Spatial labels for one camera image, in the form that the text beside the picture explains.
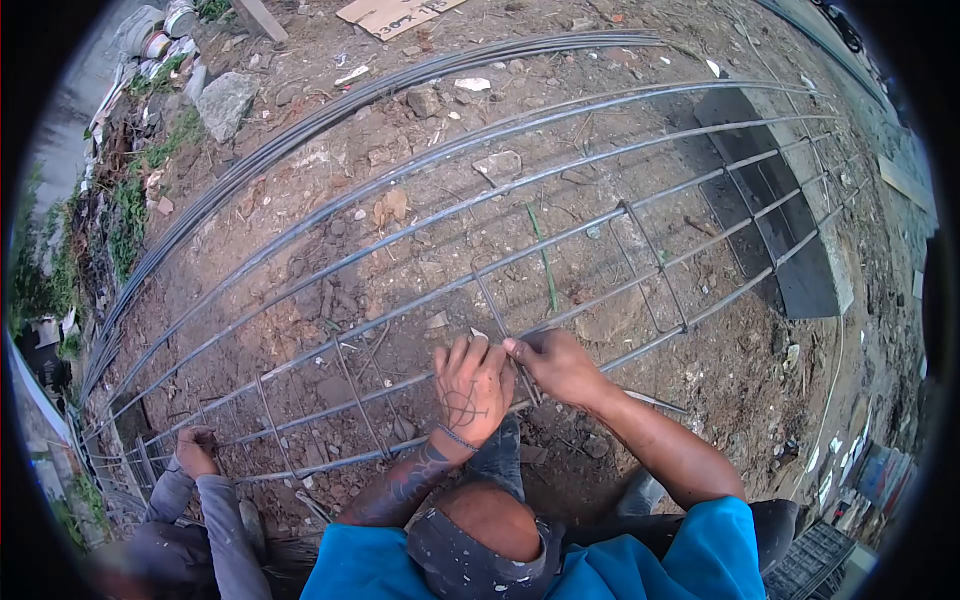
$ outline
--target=blue shirt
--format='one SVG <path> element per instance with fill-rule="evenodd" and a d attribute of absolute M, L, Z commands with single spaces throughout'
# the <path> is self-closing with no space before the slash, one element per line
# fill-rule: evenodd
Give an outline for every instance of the blue shirt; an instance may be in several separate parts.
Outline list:
<path fill-rule="evenodd" d="M 328 525 L 301 600 L 434 598 L 395 527 Z M 686 514 L 663 561 L 632 536 L 570 545 L 546 598 L 764 598 L 750 508 L 727 497 Z"/>

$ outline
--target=wooden plank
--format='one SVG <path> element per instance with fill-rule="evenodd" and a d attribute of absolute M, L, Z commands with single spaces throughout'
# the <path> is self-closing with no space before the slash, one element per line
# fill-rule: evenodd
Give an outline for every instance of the wooden plank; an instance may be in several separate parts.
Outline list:
<path fill-rule="evenodd" d="M 876 155 L 876 165 L 880 168 L 880 176 L 891 187 L 909 198 L 913 204 L 919 206 L 924 212 L 934 213 L 933 195 L 918 181 L 904 173 L 886 156 Z"/>
<path fill-rule="evenodd" d="M 238 4 L 243 7 L 273 41 L 283 41 L 289 37 L 260 0 L 232 0 L 232 4 L 234 7 Z"/>
<path fill-rule="evenodd" d="M 338 10 L 337 16 L 386 41 L 466 1 L 355 0 Z"/>

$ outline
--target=shoe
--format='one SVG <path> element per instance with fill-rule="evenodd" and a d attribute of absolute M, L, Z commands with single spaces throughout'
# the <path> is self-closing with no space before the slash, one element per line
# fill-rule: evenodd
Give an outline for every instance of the shoe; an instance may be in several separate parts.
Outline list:
<path fill-rule="evenodd" d="M 617 516 L 648 516 L 660 504 L 666 490 L 645 468 L 640 468 L 613 509 Z"/>

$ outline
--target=hand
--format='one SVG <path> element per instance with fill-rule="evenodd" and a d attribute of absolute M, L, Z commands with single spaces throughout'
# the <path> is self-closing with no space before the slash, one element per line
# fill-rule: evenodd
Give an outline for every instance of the hand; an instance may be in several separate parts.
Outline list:
<path fill-rule="evenodd" d="M 201 475 L 217 475 L 213 462 L 213 429 L 206 425 L 190 425 L 177 436 L 177 460 L 194 481 Z"/>
<path fill-rule="evenodd" d="M 588 411 L 616 387 L 564 329 L 538 331 L 522 340 L 507 338 L 503 347 L 544 392 L 564 404 Z"/>
<path fill-rule="evenodd" d="M 433 352 L 437 398 L 446 427 L 480 447 L 496 431 L 514 399 L 516 369 L 502 346 L 476 336 L 460 336 L 450 350 Z"/>

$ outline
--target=cardboard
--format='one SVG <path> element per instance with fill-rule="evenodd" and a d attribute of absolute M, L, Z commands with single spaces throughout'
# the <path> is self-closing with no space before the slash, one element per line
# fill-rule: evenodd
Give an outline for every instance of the cardboard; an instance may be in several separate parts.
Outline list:
<path fill-rule="evenodd" d="M 386 41 L 466 1 L 355 0 L 338 10 L 337 16 Z"/>

